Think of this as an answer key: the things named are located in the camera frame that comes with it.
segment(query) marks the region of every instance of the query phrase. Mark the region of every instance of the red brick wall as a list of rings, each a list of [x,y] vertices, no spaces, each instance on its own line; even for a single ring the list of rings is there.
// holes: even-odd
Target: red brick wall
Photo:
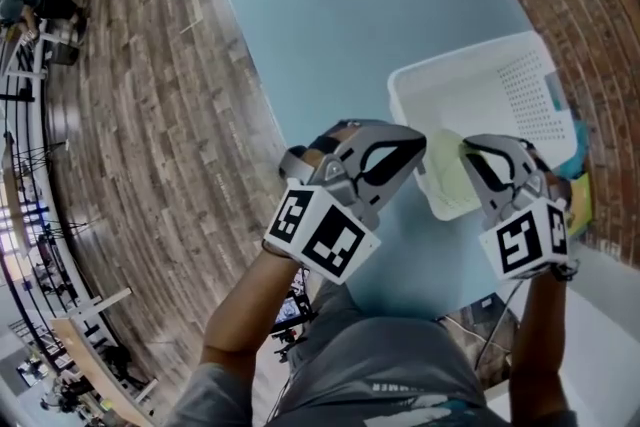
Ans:
[[[640,0],[520,0],[589,129],[587,244],[640,268]]]

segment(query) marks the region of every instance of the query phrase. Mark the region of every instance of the white plastic basket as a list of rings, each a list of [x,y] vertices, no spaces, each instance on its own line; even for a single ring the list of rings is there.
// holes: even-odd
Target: white plastic basket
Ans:
[[[391,114],[430,138],[448,129],[461,137],[506,134],[531,141],[549,167],[577,150],[571,112],[551,56],[535,32],[524,32],[443,54],[401,68],[389,77]],[[503,181],[503,159],[487,156]],[[442,192],[433,173],[416,171],[420,189],[434,215],[450,220],[480,207],[475,194],[452,198]]]

